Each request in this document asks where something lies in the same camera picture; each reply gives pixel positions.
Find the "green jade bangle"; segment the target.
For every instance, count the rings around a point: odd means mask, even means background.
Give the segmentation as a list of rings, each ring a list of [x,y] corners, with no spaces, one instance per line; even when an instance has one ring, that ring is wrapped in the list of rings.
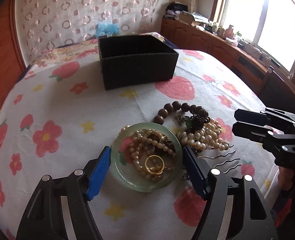
[[[112,147],[111,171],[130,189],[152,192],[177,178],[182,158],[182,147],[168,128],[143,122],[121,129]]]

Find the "black storage box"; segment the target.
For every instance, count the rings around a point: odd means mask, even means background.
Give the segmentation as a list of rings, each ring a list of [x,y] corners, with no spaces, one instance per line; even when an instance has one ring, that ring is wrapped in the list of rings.
[[[163,82],[173,78],[179,54],[152,35],[98,40],[106,90]]]

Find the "metal hair comb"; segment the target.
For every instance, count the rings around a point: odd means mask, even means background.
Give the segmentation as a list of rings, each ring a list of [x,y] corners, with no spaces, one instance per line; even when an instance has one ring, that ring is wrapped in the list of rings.
[[[226,150],[217,155],[198,155],[198,159],[204,159],[210,161],[212,165],[211,168],[217,169],[223,174],[228,174],[229,172],[241,167],[241,158],[235,155],[236,150]]]

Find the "wooden side cabinet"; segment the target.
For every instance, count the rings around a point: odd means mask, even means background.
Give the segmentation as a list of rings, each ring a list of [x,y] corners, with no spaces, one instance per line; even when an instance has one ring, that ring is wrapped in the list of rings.
[[[208,31],[201,31],[184,22],[164,17],[160,34],[179,49],[199,50],[210,54],[256,93],[259,93],[261,87],[268,85],[273,79],[258,60]]]

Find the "strawberry print white sheet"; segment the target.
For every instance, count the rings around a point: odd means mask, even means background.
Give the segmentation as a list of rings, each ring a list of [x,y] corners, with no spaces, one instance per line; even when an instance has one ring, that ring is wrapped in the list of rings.
[[[237,109],[264,104],[213,56],[179,50],[173,78],[140,84],[152,67],[139,60],[112,68],[131,86],[106,90],[99,54],[32,65],[0,110],[0,229],[45,239],[45,212],[21,218],[39,183],[86,177],[85,165],[112,149],[96,170],[87,206],[104,239],[191,239],[206,202],[182,179],[184,144],[223,177],[251,176],[272,207],[280,193],[271,153],[232,132]]]

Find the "window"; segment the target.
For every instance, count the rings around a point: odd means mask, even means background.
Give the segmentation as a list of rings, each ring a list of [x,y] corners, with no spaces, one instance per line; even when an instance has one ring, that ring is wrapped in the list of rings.
[[[214,21],[233,26],[235,37],[293,75],[295,67],[295,0],[218,0]]]

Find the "cabinet top clutter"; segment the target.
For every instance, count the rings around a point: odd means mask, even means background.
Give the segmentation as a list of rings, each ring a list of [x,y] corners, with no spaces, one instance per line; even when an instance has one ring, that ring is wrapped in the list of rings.
[[[187,7],[183,4],[172,2],[167,6],[163,18],[184,22],[187,25],[196,27],[201,31],[208,31],[227,42],[227,44],[235,46],[245,53],[258,60],[260,64],[268,68],[269,66],[280,67],[280,63],[275,58],[268,55],[266,51],[257,44],[244,39],[239,33],[232,33],[228,36],[228,30],[216,23],[210,23],[206,17],[193,12],[185,11]]]

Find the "wooden wardrobe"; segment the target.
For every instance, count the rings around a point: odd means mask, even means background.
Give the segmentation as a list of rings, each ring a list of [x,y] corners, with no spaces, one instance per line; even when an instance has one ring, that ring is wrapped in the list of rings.
[[[0,109],[24,70],[16,31],[15,0],[4,0],[0,6]]]

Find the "blue fluffy object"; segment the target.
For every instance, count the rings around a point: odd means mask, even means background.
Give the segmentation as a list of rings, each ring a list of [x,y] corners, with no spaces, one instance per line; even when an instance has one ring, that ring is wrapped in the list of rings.
[[[119,35],[119,26],[117,24],[101,24],[97,25],[95,37]]]

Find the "pink circle sheer curtain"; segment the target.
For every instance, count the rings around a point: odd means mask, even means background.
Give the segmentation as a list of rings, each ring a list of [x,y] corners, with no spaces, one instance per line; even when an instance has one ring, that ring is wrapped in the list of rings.
[[[103,35],[112,25],[119,35],[150,29],[159,0],[16,0],[19,45],[26,63],[42,53]]]

